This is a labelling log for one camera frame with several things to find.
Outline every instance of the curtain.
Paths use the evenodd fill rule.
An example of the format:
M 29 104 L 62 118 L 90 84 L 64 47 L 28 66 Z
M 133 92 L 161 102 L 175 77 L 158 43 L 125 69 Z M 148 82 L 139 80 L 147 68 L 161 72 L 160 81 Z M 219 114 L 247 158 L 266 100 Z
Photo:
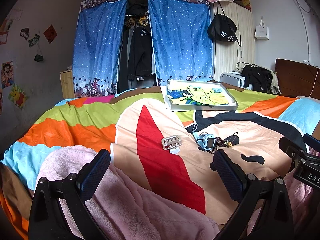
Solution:
M 73 52 L 76 97 L 116 94 L 126 3 L 105 2 L 79 13 Z
M 209 7 L 181 0 L 149 0 L 158 85 L 168 79 L 212 79 Z

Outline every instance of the white cabinet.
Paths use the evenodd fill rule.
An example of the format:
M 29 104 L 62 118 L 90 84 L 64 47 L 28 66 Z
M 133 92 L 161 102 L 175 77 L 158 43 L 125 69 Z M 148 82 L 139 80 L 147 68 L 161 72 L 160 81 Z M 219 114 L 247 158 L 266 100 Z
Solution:
M 219 81 L 223 72 L 231 72 L 238 62 L 254 63 L 254 26 L 252 12 L 235 3 L 221 1 L 221 6 L 226 16 L 228 16 L 237 26 L 236 36 L 241 41 L 239 47 L 237 42 L 214 42 L 214 80 Z M 215 14 L 223 14 L 218 3 L 210 4 L 211 18 Z

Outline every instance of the bedsheet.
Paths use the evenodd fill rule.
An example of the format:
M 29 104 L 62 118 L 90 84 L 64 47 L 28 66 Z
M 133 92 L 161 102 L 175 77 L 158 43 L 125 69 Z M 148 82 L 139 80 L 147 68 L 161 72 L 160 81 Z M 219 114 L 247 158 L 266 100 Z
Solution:
M 35 189 L 41 164 L 55 149 L 83 145 L 96 152 L 109 150 L 114 165 L 138 185 L 224 224 L 237 202 L 209 168 L 212 155 L 198 149 L 190 133 L 195 122 L 197 131 L 223 139 L 238 132 L 236 145 L 224 150 L 259 179 L 284 177 L 288 172 L 291 158 L 278 145 L 283 136 L 306 150 L 304 133 L 320 137 L 318 103 L 224 86 L 239 103 L 235 112 L 171 112 L 164 104 L 164 87 L 57 104 L 5 152 L 0 202 L 6 215 L 27 239 L 32 197 L 23 185 Z M 175 134 L 182 138 L 176 155 L 161 145 L 162 138 Z

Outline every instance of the small black bag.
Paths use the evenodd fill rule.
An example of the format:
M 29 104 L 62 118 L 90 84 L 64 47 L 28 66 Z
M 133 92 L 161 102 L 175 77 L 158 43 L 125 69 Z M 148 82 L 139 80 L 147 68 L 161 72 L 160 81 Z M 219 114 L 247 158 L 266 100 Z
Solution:
M 237 26 L 236 24 L 224 14 L 223 8 L 218 2 L 218 7 L 221 7 L 223 12 L 222 14 L 217 14 L 213 18 L 212 22 L 208 28 L 208 35 L 211 39 L 216 41 L 225 41 L 225 42 L 238 42 L 239 46 L 241 47 L 241 35 L 240 35 L 240 42 L 236 36 Z

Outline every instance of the white paper bag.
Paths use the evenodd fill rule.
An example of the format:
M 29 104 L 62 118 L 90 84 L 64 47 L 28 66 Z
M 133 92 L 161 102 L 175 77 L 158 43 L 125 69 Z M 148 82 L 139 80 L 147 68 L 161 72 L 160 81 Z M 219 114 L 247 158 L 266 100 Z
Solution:
M 258 40 L 268 40 L 269 39 L 269 27 L 264 25 L 264 22 L 262 19 L 261 19 L 259 26 L 256 26 L 255 37 Z

